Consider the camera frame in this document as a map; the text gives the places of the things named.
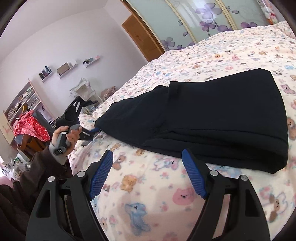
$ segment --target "metal screw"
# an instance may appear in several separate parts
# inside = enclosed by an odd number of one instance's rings
[[[248,177],[247,177],[246,175],[241,175],[241,179],[242,179],[243,181],[247,181],[247,180],[248,180]]]
[[[84,177],[85,176],[85,171],[80,171],[77,174],[78,177]]]
[[[55,178],[53,176],[51,176],[47,180],[51,183],[51,182],[53,182],[55,180]]]
[[[219,173],[216,170],[211,170],[210,174],[215,177],[218,176]]]

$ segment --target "handheld controller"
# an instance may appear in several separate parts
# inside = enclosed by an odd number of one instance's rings
[[[55,155],[60,155],[66,152],[66,150],[71,146],[71,143],[67,140],[66,134],[71,130],[78,130],[80,127],[79,124],[72,125],[68,128],[67,131],[61,132],[57,138],[57,148],[54,150]]]

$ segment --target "person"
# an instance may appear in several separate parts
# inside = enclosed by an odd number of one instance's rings
[[[74,150],[82,127],[67,134],[71,145],[66,153],[58,156],[54,154],[59,134],[67,130],[67,126],[62,126],[54,132],[49,147],[33,156],[31,168],[21,174],[20,181],[15,181],[13,188],[0,185],[1,240],[25,241],[30,214],[46,180],[50,176],[57,179],[72,176],[67,155]]]

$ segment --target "black gripper frame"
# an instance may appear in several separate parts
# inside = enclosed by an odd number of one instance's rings
[[[270,241],[262,205],[247,176],[224,177],[216,170],[210,171],[205,162],[187,151],[204,177],[207,192],[201,214],[187,241]],[[224,230],[213,239],[226,194],[231,196]]]
[[[71,196],[75,216],[83,240],[108,241],[90,204],[91,180],[101,162],[92,163],[82,176],[79,172],[68,179],[56,178],[44,184],[32,210],[28,223],[26,241],[77,241],[62,226],[64,212],[64,195]]]

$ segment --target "ceiling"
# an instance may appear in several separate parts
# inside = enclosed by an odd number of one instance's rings
[[[107,0],[23,0],[22,2],[25,3],[12,17],[0,37],[0,62],[20,43],[47,25],[76,13],[102,8]]]

